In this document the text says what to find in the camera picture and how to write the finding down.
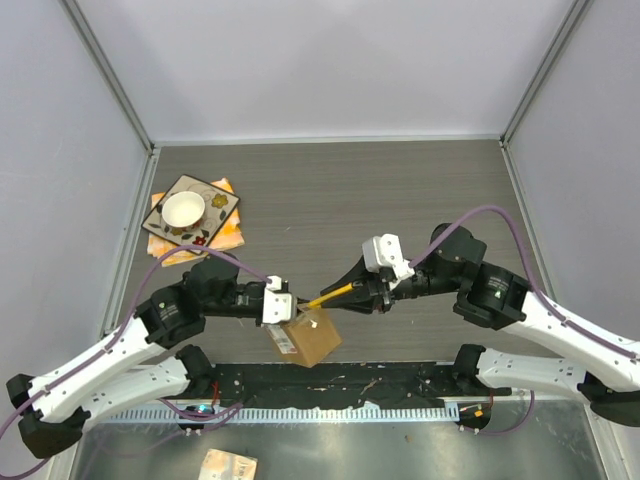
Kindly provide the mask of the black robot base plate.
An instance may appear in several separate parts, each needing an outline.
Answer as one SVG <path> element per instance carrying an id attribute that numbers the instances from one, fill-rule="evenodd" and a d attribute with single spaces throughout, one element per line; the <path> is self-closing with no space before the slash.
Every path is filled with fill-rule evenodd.
<path id="1" fill-rule="evenodd" d="M 508 396 L 435 362 L 218 364 L 195 389 L 171 400 L 217 399 L 223 407 L 343 410 L 367 402 L 382 409 L 431 408 L 446 397 Z"/>

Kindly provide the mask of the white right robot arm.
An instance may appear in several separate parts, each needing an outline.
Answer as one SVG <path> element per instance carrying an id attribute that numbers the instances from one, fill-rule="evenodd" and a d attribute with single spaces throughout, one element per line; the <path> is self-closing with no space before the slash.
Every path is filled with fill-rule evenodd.
<path id="1" fill-rule="evenodd" d="M 461 346 L 451 371 L 457 391 L 518 388 L 574 398 L 598 416 L 639 424 L 639 343 L 560 306 L 532 281 L 488 263 L 486 245 L 464 227 L 444 223 L 434 246 L 404 258 L 400 240 L 385 234 L 362 245 L 358 262 L 321 292 L 323 308 L 386 313 L 398 301 L 453 294 L 465 321 L 527 339 L 554 352 L 543 358 L 482 345 Z"/>

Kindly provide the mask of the brown cardboard express box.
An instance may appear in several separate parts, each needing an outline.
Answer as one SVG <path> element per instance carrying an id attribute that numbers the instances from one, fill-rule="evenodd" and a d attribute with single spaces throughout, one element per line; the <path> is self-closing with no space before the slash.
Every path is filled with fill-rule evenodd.
<path id="1" fill-rule="evenodd" d="M 300 313 L 293 321 L 265 327 L 274 348 L 284 362 L 312 368 L 343 343 L 325 309 Z"/>

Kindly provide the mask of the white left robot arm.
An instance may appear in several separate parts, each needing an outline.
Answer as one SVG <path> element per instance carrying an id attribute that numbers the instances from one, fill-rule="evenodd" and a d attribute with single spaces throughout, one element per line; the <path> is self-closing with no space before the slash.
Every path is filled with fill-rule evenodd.
<path id="1" fill-rule="evenodd" d="M 133 305 L 120 327 L 66 364 L 40 376 L 7 381 L 20 437 L 47 460 L 78 443 L 102 420 L 151 400 L 200 399 L 211 393 L 214 368 L 188 339 L 208 317 L 288 320 L 295 302 L 287 281 L 244 270 L 234 256 L 209 256 L 182 278 Z"/>

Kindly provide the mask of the yellow utility knife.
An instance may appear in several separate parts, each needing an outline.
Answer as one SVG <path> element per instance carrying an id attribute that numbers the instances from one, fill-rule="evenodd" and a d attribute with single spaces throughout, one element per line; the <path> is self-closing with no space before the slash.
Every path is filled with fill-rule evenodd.
<path id="1" fill-rule="evenodd" d="M 299 303 L 297 308 L 300 312 L 307 312 L 309 310 L 320 309 L 327 302 L 334 300 L 336 298 L 342 297 L 354 290 L 354 285 L 349 283 L 347 285 L 341 286 L 340 288 L 336 288 L 331 290 L 330 292 L 323 294 L 313 300 L 308 302 Z"/>

